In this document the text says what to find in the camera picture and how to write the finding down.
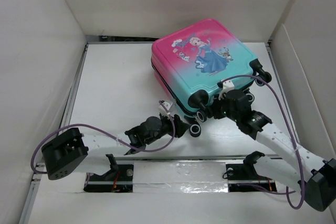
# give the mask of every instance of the purple cable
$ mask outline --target purple cable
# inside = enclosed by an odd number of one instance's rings
[[[166,107],[163,105],[162,102],[160,102],[160,106],[161,106],[161,107],[168,113],[168,110],[166,109]],[[128,148],[131,148],[131,149],[136,150],[136,151],[138,151],[138,152],[158,152],[158,151],[161,151],[161,150],[165,149],[167,146],[169,146],[169,145],[173,142],[173,140],[174,140],[174,136],[175,136],[175,124],[174,124],[174,120],[173,120],[173,118],[170,116],[170,114],[168,115],[168,117],[169,117],[170,121],[172,122],[172,126],[173,126],[173,134],[172,134],[172,137],[171,137],[171,139],[168,141],[168,143],[166,143],[164,146],[162,146],[162,147],[160,147],[160,148],[157,148],[157,149],[154,149],[154,150],[142,150],[142,149],[136,148],[136,147],[134,147],[134,146],[132,146],[132,145],[130,145],[130,144],[124,142],[124,141],[121,140],[121,139],[117,139],[117,137],[113,136],[112,134],[110,134],[110,133],[108,133],[108,132],[106,132],[106,131],[104,131],[104,130],[101,130],[101,129],[97,128],[97,127],[88,125],[88,124],[76,123],[76,124],[71,124],[71,125],[67,125],[67,126],[61,127],[61,128],[59,128],[58,130],[56,130],[56,131],[50,133],[48,136],[46,136],[46,137],[45,137],[45,138],[38,144],[38,146],[37,146],[36,149],[34,150],[33,155],[32,155],[32,157],[31,157],[31,160],[30,160],[30,167],[31,167],[31,169],[33,170],[34,173],[38,173],[38,174],[47,174],[46,172],[42,172],[42,171],[37,170],[37,169],[35,168],[35,166],[34,166],[35,157],[36,157],[37,152],[38,152],[38,151],[40,150],[40,148],[44,145],[44,143],[45,143],[46,141],[48,141],[52,136],[54,136],[55,134],[57,134],[57,133],[59,133],[59,132],[61,132],[61,131],[63,131],[63,130],[66,130],[66,129],[68,129],[68,128],[71,128],[71,127],[86,127],[86,128],[93,129],[93,130],[95,130],[95,131],[98,131],[98,132],[103,133],[104,135],[106,135],[106,136],[108,136],[108,137],[110,137],[110,138],[116,140],[117,142],[119,142],[119,143],[121,143],[121,144],[127,146]]]
[[[299,151],[297,150],[297,143],[294,139],[294,135],[290,129],[290,126],[289,126],[289,123],[288,123],[288,120],[286,118],[286,114],[285,114],[285,111],[283,110],[283,107],[281,105],[281,102],[280,102],[280,99],[279,97],[277,96],[275,90],[266,82],[264,81],[262,78],[260,77],[257,77],[257,76],[252,76],[250,74],[240,74],[238,76],[233,76],[233,77],[230,77],[230,78],[227,78],[227,79],[224,79],[222,80],[221,82],[225,82],[225,81],[228,81],[228,80],[232,80],[232,79],[236,79],[236,78],[240,78],[240,77],[249,77],[249,78],[253,78],[255,80],[258,80],[260,82],[262,82],[264,85],[266,85],[270,90],[271,92],[273,93],[273,95],[275,96],[278,104],[279,104],[279,107],[280,107],[280,110],[281,110],[281,114],[283,116],[283,119],[285,121],[285,124],[286,124],[286,127],[288,129],[288,132],[289,132],[289,135],[290,135],[290,139],[292,141],[292,144],[293,144],[293,149],[296,150],[295,151],[295,154],[296,154],[296,157],[298,158],[298,163],[299,163],[299,170],[300,170],[300,179],[302,181],[301,183],[301,199],[300,199],[300,202],[297,206],[294,206],[292,204],[292,202],[290,201],[290,198],[289,198],[289,188],[286,187],[286,197],[287,197],[287,200],[288,200],[288,204],[295,210],[298,210],[302,207],[304,201],[305,201],[305,191],[306,191],[306,187],[305,187],[305,181],[304,181],[304,175],[303,175],[303,167],[302,167],[302,161],[301,161],[301,157],[300,157],[300,154],[299,154]]]
[[[248,184],[248,183],[239,183],[237,184],[238,186],[251,186],[251,187],[254,187],[255,189],[257,189],[258,191],[263,191],[265,193],[268,193],[268,194],[274,194],[274,195],[287,195],[287,192],[285,193],[279,193],[277,191],[268,191],[266,189],[264,189],[262,186],[258,186],[258,185],[254,185],[254,184]],[[293,194],[295,193],[295,191],[289,191],[288,194]]]

